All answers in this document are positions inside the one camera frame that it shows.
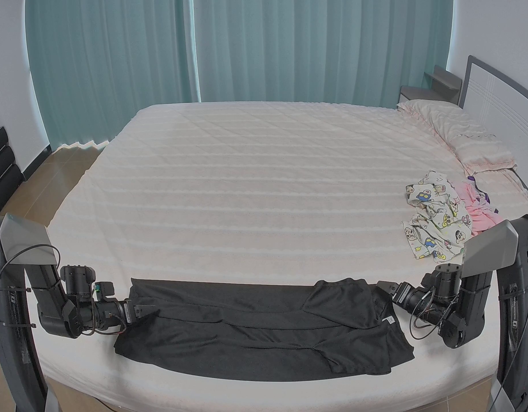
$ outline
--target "bedside table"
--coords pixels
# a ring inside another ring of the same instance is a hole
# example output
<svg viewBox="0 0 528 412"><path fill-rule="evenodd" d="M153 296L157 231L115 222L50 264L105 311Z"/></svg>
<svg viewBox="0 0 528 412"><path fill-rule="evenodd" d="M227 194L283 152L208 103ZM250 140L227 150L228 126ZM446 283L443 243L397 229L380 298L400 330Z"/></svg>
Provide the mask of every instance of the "bedside table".
<svg viewBox="0 0 528 412"><path fill-rule="evenodd" d="M406 100L444 100L458 104L462 79L438 65L434 67L434 73L425 72L424 74L432 79L432 88L401 86L399 102Z"/></svg>

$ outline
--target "tiled floor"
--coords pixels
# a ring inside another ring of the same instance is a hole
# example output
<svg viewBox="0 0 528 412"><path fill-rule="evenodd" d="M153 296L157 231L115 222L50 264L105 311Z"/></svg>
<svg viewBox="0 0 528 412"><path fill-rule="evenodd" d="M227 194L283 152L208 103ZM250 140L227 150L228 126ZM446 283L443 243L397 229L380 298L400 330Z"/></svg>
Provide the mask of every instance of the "tiled floor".
<svg viewBox="0 0 528 412"><path fill-rule="evenodd" d="M1 214L26 217L48 225L63 199L77 184L84 172L100 154L95 148L61 149L52 154L25 183L22 183ZM63 384L50 380L63 412L106 412L92 397ZM483 379L454 395L410 412L484 412L487 407L490 377ZM0 411L12 412L14 403L0 368Z"/></svg>

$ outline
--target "cartoon print shirt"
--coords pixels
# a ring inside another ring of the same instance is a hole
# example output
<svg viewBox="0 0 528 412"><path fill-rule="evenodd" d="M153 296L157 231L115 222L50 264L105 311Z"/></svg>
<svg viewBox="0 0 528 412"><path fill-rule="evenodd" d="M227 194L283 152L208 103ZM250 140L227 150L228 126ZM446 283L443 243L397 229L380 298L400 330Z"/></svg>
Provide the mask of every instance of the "cartoon print shirt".
<svg viewBox="0 0 528 412"><path fill-rule="evenodd" d="M437 263L458 255L472 235L472 219L444 174L430 171L406 187L407 203L417 214L402 222L405 237L417 259L432 255Z"/></svg>

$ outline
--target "black garment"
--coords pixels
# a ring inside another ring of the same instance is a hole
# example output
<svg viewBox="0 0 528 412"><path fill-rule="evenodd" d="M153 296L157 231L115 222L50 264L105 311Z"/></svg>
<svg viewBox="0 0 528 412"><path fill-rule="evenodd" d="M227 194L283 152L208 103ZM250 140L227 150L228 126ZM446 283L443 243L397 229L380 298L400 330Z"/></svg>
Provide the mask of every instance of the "black garment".
<svg viewBox="0 0 528 412"><path fill-rule="evenodd" d="M387 374L414 358L391 297L351 278L309 286L132 280L160 308L120 334L115 352L218 379L302 381Z"/></svg>

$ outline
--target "pillowcase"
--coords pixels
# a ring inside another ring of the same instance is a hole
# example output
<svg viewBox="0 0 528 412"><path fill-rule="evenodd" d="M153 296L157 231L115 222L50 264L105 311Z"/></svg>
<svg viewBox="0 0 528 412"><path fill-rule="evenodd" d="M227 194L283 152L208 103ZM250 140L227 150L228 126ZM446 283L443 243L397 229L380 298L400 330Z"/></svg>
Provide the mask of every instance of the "pillowcase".
<svg viewBox="0 0 528 412"><path fill-rule="evenodd" d="M516 167L510 150L455 104L441 100L409 100L399 104L398 109L427 122L469 175Z"/></svg>

